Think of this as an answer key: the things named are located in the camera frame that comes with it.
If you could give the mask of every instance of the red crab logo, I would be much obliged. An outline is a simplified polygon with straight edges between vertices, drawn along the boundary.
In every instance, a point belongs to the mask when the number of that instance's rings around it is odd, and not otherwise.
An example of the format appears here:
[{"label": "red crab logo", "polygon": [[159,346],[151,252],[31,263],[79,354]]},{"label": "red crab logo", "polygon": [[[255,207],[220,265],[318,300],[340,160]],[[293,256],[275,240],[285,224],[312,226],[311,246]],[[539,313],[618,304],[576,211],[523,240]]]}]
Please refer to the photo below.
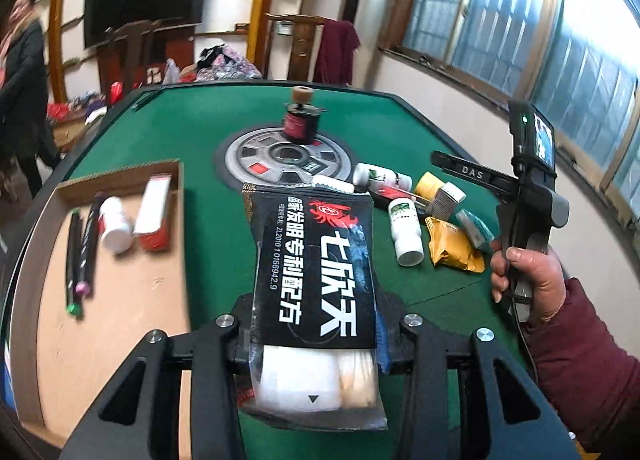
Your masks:
[{"label": "red crab logo", "polygon": [[311,214],[318,223],[328,223],[332,227],[341,227],[350,229],[358,224],[358,218],[348,215],[346,212],[351,211],[346,205],[327,204],[320,200],[313,200],[309,205],[315,207],[311,209]]}]

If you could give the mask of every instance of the clothing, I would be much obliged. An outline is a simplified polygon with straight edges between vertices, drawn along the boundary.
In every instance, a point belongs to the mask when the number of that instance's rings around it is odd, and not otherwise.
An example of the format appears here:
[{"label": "clothing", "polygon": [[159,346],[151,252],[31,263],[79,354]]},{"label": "clothing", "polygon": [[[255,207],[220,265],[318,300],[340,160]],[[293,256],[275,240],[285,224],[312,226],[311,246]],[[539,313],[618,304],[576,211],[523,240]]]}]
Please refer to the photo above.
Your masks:
[{"label": "clothing", "polygon": [[599,460],[640,454],[640,363],[613,341],[577,279],[548,323],[524,326],[540,388]]},{"label": "clothing", "polygon": [[349,21],[328,19],[324,24],[314,82],[323,84],[351,84],[353,56],[360,46],[356,29]]},{"label": "clothing", "polygon": [[36,159],[35,157],[21,158],[19,156],[16,157],[16,159],[18,160],[18,165],[22,170],[22,174],[27,178],[27,185],[31,192],[31,198],[35,198],[38,191],[42,189],[42,177],[40,176]]},{"label": "clothing", "polygon": [[35,14],[31,12],[22,17],[15,24],[10,25],[9,31],[0,43],[0,88],[2,88],[2,85],[4,85],[4,81],[6,78],[6,56],[9,48],[15,42],[15,40],[17,40],[18,37],[20,37],[24,33],[26,28],[31,24],[35,17]]},{"label": "clothing", "polygon": [[0,88],[0,145],[7,154],[34,157],[47,115],[47,72],[40,22],[32,20],[11,41]]},{"label": "clothing", "polygon": [[[40,157],[40,160],[42,160],[42,163],[45,166],[50,167],[51,170],[54,170],[58,164],[62,162],[60,152],[58,151],[53,139],[53,133],[51,132],[51,128],[47,122],[45,122],[40,129],[37,154]],[[36,158],[18,156],[16,159],[18,160],[18,165],[20,166],[22,173],[27,178],[31,197],[35,198],[36,194],[38,194],[40,189],[42,189],[42,177],[40,176],[40,170],[38,169]]]},{"label": "clothing", "polygon": [[258,68],[231,46],[206,48],[200,54],[196,82],[205,80],[262,78]]}]

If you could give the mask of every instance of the screw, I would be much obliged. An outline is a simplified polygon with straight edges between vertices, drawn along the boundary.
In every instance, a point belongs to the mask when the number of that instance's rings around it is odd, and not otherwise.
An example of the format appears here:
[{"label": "screw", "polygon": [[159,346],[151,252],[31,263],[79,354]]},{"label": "screw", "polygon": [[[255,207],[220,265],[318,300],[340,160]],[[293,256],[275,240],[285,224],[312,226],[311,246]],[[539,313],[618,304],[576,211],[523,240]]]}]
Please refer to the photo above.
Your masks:
[{"label": "screw", "polygon": [[476,337],[483,343],[488,343],[494,340],[494,333],[489,328],[480,328],[476,331]]},{"label": "screw", "polygon": [[420,326],[422,324],[422,317],[417,314],[407,314],[404,316],[404,324],[411,326],[411,328]]},{"label": "screw", "polygon": [[153,343],[157,343],[158,341],[162,340],[162,331],[161,330],[151,330],[150,332],[147,332],[147,334],[145,335],[145,339],[147,342],[153,344]]},{"label": "screw", "polygon": [[226,328],[234,323],[235,319],[231,314],[223,314],[216,319],[216,325],[220,328]]}]

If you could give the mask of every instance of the plastic bag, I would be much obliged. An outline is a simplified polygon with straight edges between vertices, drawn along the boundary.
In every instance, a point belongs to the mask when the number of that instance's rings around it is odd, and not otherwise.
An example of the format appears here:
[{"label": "plastic bag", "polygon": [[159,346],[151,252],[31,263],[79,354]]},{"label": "plastic bag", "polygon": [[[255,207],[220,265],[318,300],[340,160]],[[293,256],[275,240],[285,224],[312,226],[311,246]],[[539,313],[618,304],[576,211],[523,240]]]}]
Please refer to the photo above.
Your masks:
[{"label": "plastic bag", "polygon": [[162,84],[177,84],[178,81],[180,81],[180,68],[173,59],[167,59]]},{"label": "plastic bag", "polygon": [[447,221],[427,218],[431,239],[429,253],[433,265],[447,265],[469,272],[484,272],[484,258],[474,249],[465,232]]},{"label": "plastic bag", "polygon": [[242,194],[258,257],[241,411],[285,429],[386,429],[370,196],[255,185]]},{"label": "plastic bag", "polygon": [[65,117],[69,113],[69,107],[66,104],[47,104],[47,117],[58,122],[65,120]]}]

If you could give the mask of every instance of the person's hand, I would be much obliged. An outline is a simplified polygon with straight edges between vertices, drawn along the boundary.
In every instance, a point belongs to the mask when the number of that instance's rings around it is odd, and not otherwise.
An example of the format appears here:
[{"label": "person's hand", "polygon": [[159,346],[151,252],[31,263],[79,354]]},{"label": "person's hand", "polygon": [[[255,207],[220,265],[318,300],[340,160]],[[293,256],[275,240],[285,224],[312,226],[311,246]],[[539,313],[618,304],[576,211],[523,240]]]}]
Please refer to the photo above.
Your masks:
[{"label": "person's hand", "polygon": [[505,258],[498,239],[491,243],[496,252],[491,258],[491,283],[494,301],[499,303],[502,293],[509,287],[507,271],[514,266],[529,276],[533,287],[532,314],[541,321],[549,321],[562,308],[566,298],[564,275],[560,260],[553,250],[549,254],[535,250],[509,247]]}]

